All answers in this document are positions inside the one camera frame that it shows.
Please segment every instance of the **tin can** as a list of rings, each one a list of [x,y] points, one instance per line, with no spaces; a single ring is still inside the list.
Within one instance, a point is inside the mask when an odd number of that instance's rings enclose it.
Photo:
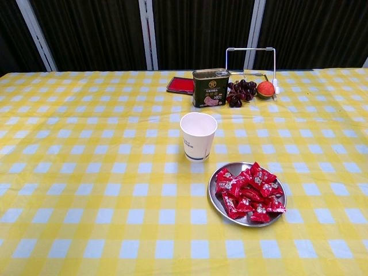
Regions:
[[[197,108],[220,106],[226,103],[230,72],[223,68],[193,72],[193,105]]]

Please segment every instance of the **stainless steel plate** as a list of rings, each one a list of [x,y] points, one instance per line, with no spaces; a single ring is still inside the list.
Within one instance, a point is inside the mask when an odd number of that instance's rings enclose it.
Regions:
[[[248,215],[245,216],[245,217],[233,220],[232,218],[229,218],[228,215],[226,214],[226,210],[225,210],[225,207],[223,205],[222,197],[220,195],[219,196],[216,195],[216,175],[223,168],[227,168],[230,173],[237,176],[237,175],[240,174],[241,171],[244,171],[246,168],[250,168],[251,166],[252,166],[251,163],[246,163],[246,162],[228,163],[228,164],[222,166],[217,171],[215,171],[213,173],[213,175],[211,176],[211,179],[208,183],[208,194],[209,194],[209,198],[211,199],[211,202],[212,202],[213,206],[220,212],[220,214],[222,214],[227,219],[233,221],[234,223],[238,223],[240,225],[243,225],[243,226],[263,227],[263,226],[267,226],[267,225],[270,225],[270,224],[274,223],[279,217],[281,217],[282,213],[270,213],[271,220],[267,223],[257,223],[257,222],[251,221],[250,220],[250,213],[248,213]],[[286,207],[285,190],[282,187],[281,182],[278,179],[276,181],[277,181],[278,186],[280,186],[281,190],[283,191],[283,196],[281,196],[278,200]]]

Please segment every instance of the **paper cup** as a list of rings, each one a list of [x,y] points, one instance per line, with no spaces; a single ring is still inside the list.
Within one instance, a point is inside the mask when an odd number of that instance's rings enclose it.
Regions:
[[[180,128],[187,159],[192,162],[207,159],[217,129],[215,118],[205,113],[191,112],[182,117]]]

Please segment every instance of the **candy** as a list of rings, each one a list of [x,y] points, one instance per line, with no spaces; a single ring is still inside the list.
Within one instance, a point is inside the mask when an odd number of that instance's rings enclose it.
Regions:
[[[266,199],[266,211],[267,212],[276,212],[276,213],[285,213],[285,206],[282,205],[281,202],[278,201],[275,197],[269,197]]]
[[[271,195],[272,186],[271,184],[263,183],[260,185],[259,192],[263,197],[268,197]]]
[[[281,190],[280,186],[277,185],[277,183],[271,183],[271,195],[280,197],[283,195],[283,191]]]
[[[231,181],[233,180],[233,175],[228,171],[227,168],[222,169],[217,174],[217,181]]]
[[[251,205],[251,201],[246,197],[243,197],[241,201],[239,201],[236,209],[241,212],[251,212],[254,210]]]
[[[245,171],[242,171],[235,179],[241,180],[244,185],[248,184],[249,181],[252,179],[252,175],[249,168],[246,169]]]
[[[257,162],[234,177],[226,168],[216,175],[216,193],[221,193],[227,215],[238,219],[250,213],[250,220],[267,223],[268,212],[286,211],[277,197],[283,195],[277,176],[262,169]]]
[[[253,200],[256,202],[264,201],[264,199],[262,198],[262,195],[258,191],[250,188],[249,186],[245,187],[244,189],[241,189],[240,192],[243,196],[249,198],[250,200]]]
[[[271,220],[269,214],[266,212],[266,208],[259,204],[253,214],[251,215],[251,221],[257,221],[259,223],[267,223]]]
[[[229,193],[232,194],[234,197],[238,198],[241,196],[241,192],[240,189],[243,187],[243,184],[241,182],[241,180],[239,181],[239,179],[234,179],[231,182],[231,188]]]
[[[225,204],[226,213],[231,219],[238,219],[239,217],[244,217],[246,215],[245,212],[241,212],[235,208],[236,200],[230,194],[226,192],[222,192],[223,200]]]
[[[260,190],[261,185],[263,183],[269,184],[276,180],[277,176],[269,173],[268,171],[262,169],[257,162],[254,162],[252,167],[250,168],[250,173],[252,175],[252,179],[250,184]]]

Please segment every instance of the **black curtain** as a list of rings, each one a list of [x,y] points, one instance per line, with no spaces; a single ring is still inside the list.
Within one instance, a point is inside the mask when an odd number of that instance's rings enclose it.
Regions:
[[[258,46],[277,50],[277,69],[362,67],[368,56],[367,0],[267,0]],[[257,52],[254,69],[273,67]]]
[[[0,76],[45,71],[36,45],[15,0],[0,1]]]
[[[225,67],[228,47],[246,47],[254,0],[153,0],[161,70]],[[243,69],[245,53],[229,54]]]
[[[59,71],[146,70],[138,0],[30,0]]]

